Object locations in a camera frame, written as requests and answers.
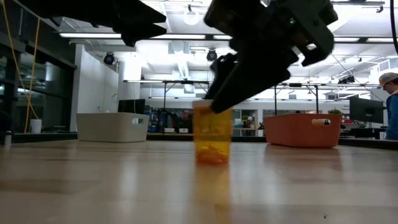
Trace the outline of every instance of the baseball cap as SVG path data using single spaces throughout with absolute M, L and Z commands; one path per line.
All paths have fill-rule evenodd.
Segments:
M 389 73 L 383 74 L 379 78 L 379 84 L 380 84 L 379 88 L 383 88 L 383 86 L 386 83 L 391 82 L 391 81 L 395 80 L 396 78 L 398 78 L 398 73 L 389 72 Z

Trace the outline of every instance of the orange storage bin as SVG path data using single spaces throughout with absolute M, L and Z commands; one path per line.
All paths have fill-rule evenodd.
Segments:
M 290 147 L 335 147 L 342 116 L 285 114 L 264 118 L 267 142 Z
M 232 110 L 214 114 L 211 100 L 193 102 L 193 141 L 197 163 L 223 165 L 229 162 Z

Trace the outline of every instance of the computer monitor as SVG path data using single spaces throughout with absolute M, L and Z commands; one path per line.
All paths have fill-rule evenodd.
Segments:
M 120 100 L 119 112 L 144 114 L 145 100 Z
M 360 98 L 349 99 L 349 118 L 356 121 L 384 123 L 383 102 Z

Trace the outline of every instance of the table surface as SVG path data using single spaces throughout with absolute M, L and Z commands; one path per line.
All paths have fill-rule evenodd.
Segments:
M 39 142 L 0 153 L 2 223 L 397 223 L 398 152 L 232 143 Z

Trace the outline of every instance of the plastic cup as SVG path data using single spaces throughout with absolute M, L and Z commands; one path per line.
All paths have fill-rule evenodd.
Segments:
M 193 141 L 197 163 L 223 165 L 229 163 L 232 110 L 220 114 L 210 110 L 211 100 L 193 102 Z

